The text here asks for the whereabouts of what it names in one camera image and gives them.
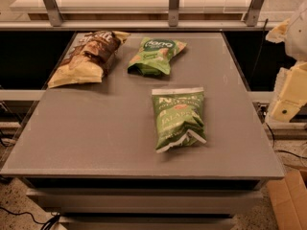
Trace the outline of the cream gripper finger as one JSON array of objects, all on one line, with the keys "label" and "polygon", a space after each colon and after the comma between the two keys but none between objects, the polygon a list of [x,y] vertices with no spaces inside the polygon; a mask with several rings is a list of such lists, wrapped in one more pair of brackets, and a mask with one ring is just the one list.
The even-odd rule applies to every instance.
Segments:
[{"label": "cream gripper finger", "polygon": [[289,28],[290,19],[287,18],[277,26],[272,28],[266,35],[266,40],[272,43],[281,43],[287,40],[287,32]]},{"label": "cream gripper finger", "polygon": [[281,68],[276,76],[269,115],[289,122],[307,104],[307,62],[298,61],[290,69]]}]

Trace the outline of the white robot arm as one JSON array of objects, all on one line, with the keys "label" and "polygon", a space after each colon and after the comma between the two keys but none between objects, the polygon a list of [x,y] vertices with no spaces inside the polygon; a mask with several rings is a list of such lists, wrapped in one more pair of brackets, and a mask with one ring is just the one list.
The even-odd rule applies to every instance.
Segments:
[{"label": "white robot arm", "polygon": [[290,69],[280,68],[269,105],[269,117],[290,122],[307,104],[307,1],[293,15],[271,29],[266,40],[283,42],[287,56],[295,59]]}]

